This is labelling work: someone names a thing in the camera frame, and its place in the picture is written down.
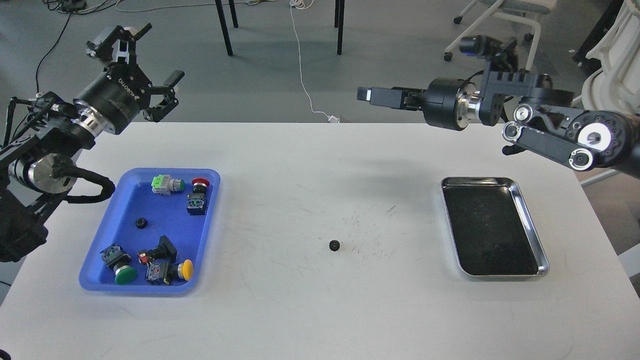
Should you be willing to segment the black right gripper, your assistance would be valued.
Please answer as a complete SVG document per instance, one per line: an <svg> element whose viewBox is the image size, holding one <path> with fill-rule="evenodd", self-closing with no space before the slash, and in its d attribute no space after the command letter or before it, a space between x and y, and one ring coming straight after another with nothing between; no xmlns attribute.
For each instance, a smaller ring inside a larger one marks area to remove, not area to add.
<svg viewBox="0 0 640 360"><path fill-rule="evenodd" d="M436 78L427 89L358 87L357 100L389 109L422 107L428 125L457 132L478 120L477 86L463 79Z"/></svg>

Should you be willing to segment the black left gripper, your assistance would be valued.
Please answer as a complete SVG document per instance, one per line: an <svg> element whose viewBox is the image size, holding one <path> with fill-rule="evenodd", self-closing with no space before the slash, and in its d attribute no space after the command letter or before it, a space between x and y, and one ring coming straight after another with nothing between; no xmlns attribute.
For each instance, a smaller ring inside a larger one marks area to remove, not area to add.
<svg viewBox="0 0 640 360"><path fill-rule="evenodd" d="M96 110L108 122L108 133L121 134L141 111L146 121L159 123L179 104L175 86L185 76L184 71L175 70L162 86L150 87L151 80L137 64L137 41L151 27L150 23L142 30L106 27L86 43L87 56L98 60L103 70L73 102ZM162 96L162 100L149 106L151 96Z"/></svg>

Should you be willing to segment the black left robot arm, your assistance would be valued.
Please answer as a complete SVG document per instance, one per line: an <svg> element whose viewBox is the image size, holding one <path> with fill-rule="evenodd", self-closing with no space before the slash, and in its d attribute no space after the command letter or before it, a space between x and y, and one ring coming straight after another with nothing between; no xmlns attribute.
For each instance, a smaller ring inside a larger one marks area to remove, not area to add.
<svg viewBox="0 0 640 360"><path fill-rule="evenodd" d="M112 180L78 167L75 155L93 148L103 132L121 134L139 114L158 123L179 104L175 86L185 73L176 70L155 86L137 62L137 42L151 28L117 25L89 41L86 54L103 70L72 102L52 91L9 101L0 158L3 263L46 243L45 222L62 202L94 204L112 196Z"/></svg>

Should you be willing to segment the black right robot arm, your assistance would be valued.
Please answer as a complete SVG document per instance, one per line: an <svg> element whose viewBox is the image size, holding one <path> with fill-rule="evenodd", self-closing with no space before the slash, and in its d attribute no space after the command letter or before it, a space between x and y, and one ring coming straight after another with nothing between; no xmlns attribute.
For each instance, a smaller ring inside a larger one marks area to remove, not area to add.
<svg viewBox="0 0 640 360"><path fill-rule="evenodd" d="M461 132L479 121L503 120L502 152L530 151L574 171L611 168L638 178L639 117L573 107L573 93L554 89L546 74L518 70L517 41L486 35L464 37L462 53L484 59L482 80L440 77L426 89L359 87L357 98L373 106L420 111L425 123Z"/></svg>

